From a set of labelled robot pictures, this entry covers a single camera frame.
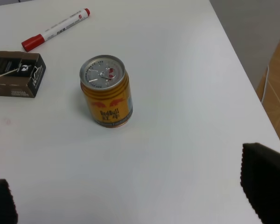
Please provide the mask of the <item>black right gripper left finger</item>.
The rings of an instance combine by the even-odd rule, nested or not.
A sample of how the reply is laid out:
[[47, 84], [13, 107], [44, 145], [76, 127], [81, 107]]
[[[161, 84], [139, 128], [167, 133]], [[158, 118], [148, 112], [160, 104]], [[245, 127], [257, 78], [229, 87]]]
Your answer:
[[17, 224], [18, 214], [6, 179], [0, 179], [0, 224]]

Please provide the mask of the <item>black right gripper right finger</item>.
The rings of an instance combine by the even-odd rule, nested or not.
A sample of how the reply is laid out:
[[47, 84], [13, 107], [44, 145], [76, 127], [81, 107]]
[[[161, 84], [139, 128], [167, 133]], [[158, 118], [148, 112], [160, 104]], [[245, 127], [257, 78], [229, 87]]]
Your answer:
[[243, 144], [240, 185], [263, 224], [280, 224], [280, 153]]

